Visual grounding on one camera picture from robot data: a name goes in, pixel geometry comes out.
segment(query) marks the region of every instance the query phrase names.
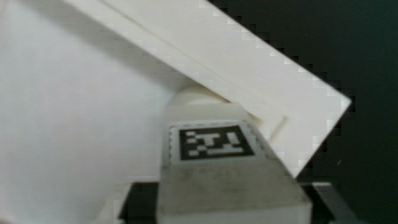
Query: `black base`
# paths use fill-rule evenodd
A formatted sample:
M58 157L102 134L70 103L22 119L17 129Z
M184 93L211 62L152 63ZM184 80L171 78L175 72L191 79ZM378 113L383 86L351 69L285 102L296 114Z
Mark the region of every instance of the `black base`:
M305 191L314 201L314 222L330 224L335 220L321 195L310 184L303 184ZM159 183L136 183L129 193L120 218L127 224L157 224L157 198Z

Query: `black background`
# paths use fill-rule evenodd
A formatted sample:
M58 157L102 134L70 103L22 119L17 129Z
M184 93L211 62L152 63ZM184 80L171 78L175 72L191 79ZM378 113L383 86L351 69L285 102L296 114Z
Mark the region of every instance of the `black background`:
M354 100L301 174L337 184L358 216L398 223L398 1L214 0Z

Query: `white wall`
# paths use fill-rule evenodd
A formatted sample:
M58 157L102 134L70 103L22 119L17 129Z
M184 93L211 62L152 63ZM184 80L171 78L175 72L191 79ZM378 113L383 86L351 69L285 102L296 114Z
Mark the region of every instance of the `white wall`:
M157 176L159 122L193 81L61 0L0 21L0 219L83 224L116 187Z

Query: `white cardboard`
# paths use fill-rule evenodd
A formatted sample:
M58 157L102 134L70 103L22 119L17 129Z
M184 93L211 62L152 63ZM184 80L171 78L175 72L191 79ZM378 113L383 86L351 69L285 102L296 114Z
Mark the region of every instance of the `white cardboard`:
M298 176L351 99L209 1L67 1L221 96L244 105L266 122L262 129L283 115L269 141Z

